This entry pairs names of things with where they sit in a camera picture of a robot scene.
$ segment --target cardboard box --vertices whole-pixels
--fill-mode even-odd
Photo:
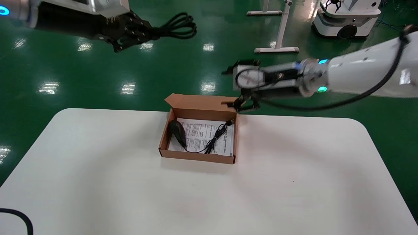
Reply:
[[[239,115],[233,108],[228,108],[222,102],[233,102],[236,97],[203,96],[203,95],[181,95],[171,94],[165,101],[172,107],[168,113],[166,126],[161,137],[158,150],[165,158],[179,158],[198,161],[210,161],[226,164],[234,164],[238,144]],[[167,130],[168,123],[176,118],[187,118],[197,120],[229,121],[235,120],[234,150],[233,156],[222,156],[217,154],[188,153],[168,150],[172,134]]]

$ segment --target blue light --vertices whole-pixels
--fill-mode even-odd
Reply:
[[[320,60],[319,62],[318,62],[318,64],[324,64],[324,63],[326,63],[328,61],[328,59],[322,59],[322,60]]]
[[[7,9],[7,7],[0,6],[0,15],[9,15],[10,11]]]

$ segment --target black computer mouse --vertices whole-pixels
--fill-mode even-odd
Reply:
[[[180,143],[180,145],[183,148],[186,148],[186,132],[184,131],[183,125],[177,120],[172,120],[168,124],[168,128],[174,135],[174,137],[177,139],[177,141]]]

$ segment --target black cable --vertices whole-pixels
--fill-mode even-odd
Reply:
[[[383,8],[385,8],[385,3],[383,2],[383,0],[381,0],[381,2],[383,3]],[[384,11],[383,14],[382,14],[382,20],[383,20],[383,17],[385,16],[385,12],[386,11]],[[380,25],[380,22],[377,25],[373,26],[373,27],[376,27],[376,26],[379,26],[379,25]]]
[[[21,218],[25,222],[26,228],[28,230],[28,235],[33,235],[32,222],[25,214],[17,210],[6,209],[6,208],[0,208],[0,213],[8,213],[8,214],[12,214]]]
[[[197,27],[193,23],[193,17],[186,12],[182,12],[172,17],[163,26],[153,28],[151,33],[157,37],[189,39],[196,35]]]
[[[333,104],[329,104],[329,105],[323,105],[323,106],[317,106],[317,107],[297,107],[297,106],[290,106],[290,105],[283,105],[283,104],[278,104],[269,100],[264,100],[261,99],[260,97],[258,97],[258,95],[252,93],[252,96],[273,107],[278,107],[278,108],[283,108],[283,109],[288,109],[288,110],[298,110],[298,111],[318,111],[318,110],[326,110],[326,109],[331,109],[331,108],[336,108],[336,107],[340,107],[343,105],[347,105],[353,102],[356,102],[358,100],[361,100],[371,94],[373,94],[375,91],[377,91],[378,89],[380,89],[383,85],[386,84],[386,82],[389,81],[389,79],[392,77],[393,73],[396,71],[396,68],[398,67],[400,58],[402,57],[402,52],[406,46],[406,44],[409,43],[408,39],[406,38],[406,35],[408,35],[409,33],[413,32],[413,31],[418,31],[418,28],[416,26],[413,25],[408,25],[404,28],[404,30],[401,32],[400,36],[399,36],[399,47],[398,47],[398,51],[396,53],[395,59],[393,60],[392,66],[390,67],[389,71],[387,72],[387,74],[383,77],[383,79],[378,82],[375,86],[373,86],[372,88],[368,89],[367,91],[365,91],[364,93],[355,96],[353,98],[347,99],[347,100],[343,100],[340,102],[336,102]]]
[[[235,120],[230,120],[230,121],[227,121],[225,124],[220,125],[218,129],[216,130],[213,138],[206,144],[206,147],[200,150],[199,152],[190,152],[189,150],[187,150],[187,146],[182,146],[182,147],[184,148],[184,150],[186,150],[186,152],[189,152],[189,153],[200,153],[206,150],[205,153],[209,154],[212,152],[213,149],[215,149],[215,144],[216,144],[216,141],[219,139],[219,137],[225,134],[225,132],[228,129],[228,126],[234,123],[235,123]]]
[[[384,24],[384,25],[387,25],[387,26],[392,26],[392,27],[405,27],[405,25],[391,25],[391,24],[388,24],[388,23],[386,23],[386,22],[384,22],[382,20],[378,20],[378,21],[380,23]]]

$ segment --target instruction sheet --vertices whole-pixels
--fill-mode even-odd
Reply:
[[[216,130],[225,122],[220,121],[206,121],[177,118],[186,132],[187,150],[190,152],[197,152],[206,147],[206,144],[213,138]],[[234,149],[234,130],[235,125],[228,126],[227,131],[216,141],[215,148],[211,153],[232,156]],[[185,152],[177,139],[172,136],[168,150]]]

